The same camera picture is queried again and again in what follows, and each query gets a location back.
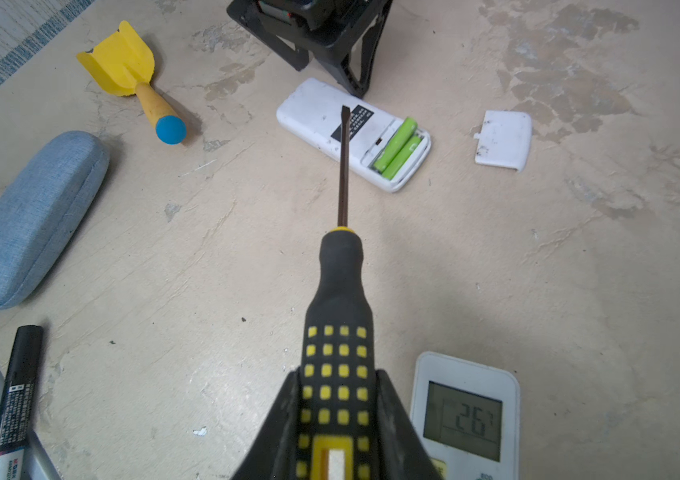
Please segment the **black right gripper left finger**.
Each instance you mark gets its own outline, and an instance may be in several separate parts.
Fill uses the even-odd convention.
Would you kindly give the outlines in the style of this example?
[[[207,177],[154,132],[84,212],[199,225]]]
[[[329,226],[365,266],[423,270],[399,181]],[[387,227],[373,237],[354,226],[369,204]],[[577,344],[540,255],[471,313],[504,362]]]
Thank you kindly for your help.
[[[295,479],[300,380],[289,372],[232,479]]]

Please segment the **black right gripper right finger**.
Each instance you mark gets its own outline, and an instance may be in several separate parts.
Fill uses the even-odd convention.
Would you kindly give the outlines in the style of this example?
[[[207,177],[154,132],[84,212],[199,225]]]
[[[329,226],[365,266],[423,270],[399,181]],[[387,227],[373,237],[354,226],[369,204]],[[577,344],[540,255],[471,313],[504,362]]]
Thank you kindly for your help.
[[[380,479],[442,479],[384,370],[376,371],[376,426]]]

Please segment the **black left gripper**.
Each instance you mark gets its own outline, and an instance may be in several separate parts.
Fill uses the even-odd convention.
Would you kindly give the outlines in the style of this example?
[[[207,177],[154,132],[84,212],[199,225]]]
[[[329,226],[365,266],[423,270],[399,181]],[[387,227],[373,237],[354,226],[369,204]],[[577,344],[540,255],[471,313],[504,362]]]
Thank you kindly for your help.
[[[349,94],[363,98],[390,1],[232,1],[228,16],[297,71],[310,54]]]

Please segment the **white air conditioner remote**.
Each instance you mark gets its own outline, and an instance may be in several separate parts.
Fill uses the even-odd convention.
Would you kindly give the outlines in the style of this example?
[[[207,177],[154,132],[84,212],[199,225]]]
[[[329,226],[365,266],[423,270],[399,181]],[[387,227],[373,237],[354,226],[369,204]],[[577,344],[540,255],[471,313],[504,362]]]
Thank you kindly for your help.
[[[520,385],[508,371],[425,352],[410,418],[443,479],[517,479]]]

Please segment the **black yellow screwdriver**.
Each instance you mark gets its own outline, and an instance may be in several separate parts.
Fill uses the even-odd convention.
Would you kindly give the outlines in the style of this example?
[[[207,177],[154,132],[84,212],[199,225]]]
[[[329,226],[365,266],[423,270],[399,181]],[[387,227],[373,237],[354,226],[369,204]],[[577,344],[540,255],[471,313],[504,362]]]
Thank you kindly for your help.
[[[305,319],[297,479],[369,479],[377,468],[373,319],[362,243],[348,222],[349,175],[340,161],[337,224],[322,238],[319,285]]]

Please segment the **white remote with red buttons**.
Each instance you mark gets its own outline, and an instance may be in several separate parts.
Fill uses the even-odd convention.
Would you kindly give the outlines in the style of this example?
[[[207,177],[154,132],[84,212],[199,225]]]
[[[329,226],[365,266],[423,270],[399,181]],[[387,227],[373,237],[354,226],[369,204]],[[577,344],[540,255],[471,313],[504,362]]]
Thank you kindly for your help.
[[[403,188],[432,146],[430,134],[418,124],[414,135],[422,142],[395,178],[387,180],[376,172],[374,162],[405,119],[313,78],[277,109],[281,126],[330,158],[346,161],[350,171],[388,193]]]

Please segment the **green battery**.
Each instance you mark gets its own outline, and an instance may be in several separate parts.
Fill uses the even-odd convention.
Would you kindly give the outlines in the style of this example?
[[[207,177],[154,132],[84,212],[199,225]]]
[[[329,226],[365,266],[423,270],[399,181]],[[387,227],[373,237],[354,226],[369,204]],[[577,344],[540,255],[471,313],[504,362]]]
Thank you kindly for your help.
[[[382,176],[387,180],[393,180],[399,170],[408,161],[412,153],[419,147],[422,138],[418,135],[413,135],[401,148],[401,150],[393,157],[391,162],[382,172]]]
[[[383,152],[373,164],[373,169],[378,173],[383,173],[394,158],[404,148],[405,144],[414,135],[418,123],[411,117],[407,117],[396,133],[390,139]]]

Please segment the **white battery cover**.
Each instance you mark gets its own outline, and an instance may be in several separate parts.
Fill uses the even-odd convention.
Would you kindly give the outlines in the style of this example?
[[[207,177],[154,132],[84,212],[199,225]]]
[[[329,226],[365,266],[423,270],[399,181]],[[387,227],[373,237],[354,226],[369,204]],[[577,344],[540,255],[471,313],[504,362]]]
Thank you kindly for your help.
[[[484,166],[524,170],[531,149],[532,118],[518,111],[487,110],[478,141],[475,163]]]

